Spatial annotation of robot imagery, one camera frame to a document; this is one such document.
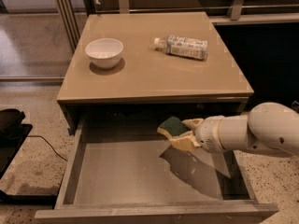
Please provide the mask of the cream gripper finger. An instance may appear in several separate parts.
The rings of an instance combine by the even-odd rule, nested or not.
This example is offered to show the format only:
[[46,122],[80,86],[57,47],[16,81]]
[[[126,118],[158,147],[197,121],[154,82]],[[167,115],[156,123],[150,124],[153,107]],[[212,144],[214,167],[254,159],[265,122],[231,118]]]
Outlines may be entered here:
[[182,121],[189,129],[195,130],[204,120],[203,119],[185,119]]
[[170,144],[173,148],[180,151],[193,151],[201,146],[192,131],[172,137],[170,139]]

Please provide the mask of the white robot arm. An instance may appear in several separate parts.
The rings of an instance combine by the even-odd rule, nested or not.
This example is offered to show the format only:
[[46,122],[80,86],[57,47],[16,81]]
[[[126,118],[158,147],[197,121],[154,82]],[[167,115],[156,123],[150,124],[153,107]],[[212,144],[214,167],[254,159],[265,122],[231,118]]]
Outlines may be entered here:
[[200,119],[193,127],[170,139],[181,151],[202,148],[209,153],[240,150],[266,156],[299,155],[299,114],[277,103],[256,105],[240,116]]

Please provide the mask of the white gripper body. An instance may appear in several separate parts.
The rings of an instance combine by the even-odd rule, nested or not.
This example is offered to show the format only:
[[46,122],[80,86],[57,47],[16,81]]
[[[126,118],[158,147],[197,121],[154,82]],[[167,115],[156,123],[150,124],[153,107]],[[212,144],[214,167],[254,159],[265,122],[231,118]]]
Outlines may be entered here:
[[219,135],[219,125],[222,119],[223,116],[209,117],[195,129],[196,140],[201,148],[209,153],[224,152]]

